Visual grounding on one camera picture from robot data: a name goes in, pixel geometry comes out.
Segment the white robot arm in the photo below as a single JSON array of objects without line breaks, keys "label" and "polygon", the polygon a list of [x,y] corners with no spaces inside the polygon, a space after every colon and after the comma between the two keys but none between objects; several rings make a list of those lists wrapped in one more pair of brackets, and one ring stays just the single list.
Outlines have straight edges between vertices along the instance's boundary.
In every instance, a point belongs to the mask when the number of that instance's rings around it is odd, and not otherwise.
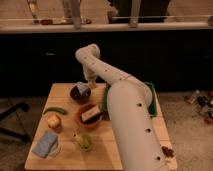
[{"label": "white robot arm", "polygon": [[100,60],[100,49],[90,44],[75,52],[85,79],[96,76],[110,85],[107,109],[124,171],[169,171],[154,130],[149,107],[151,89],[142,81]]}]

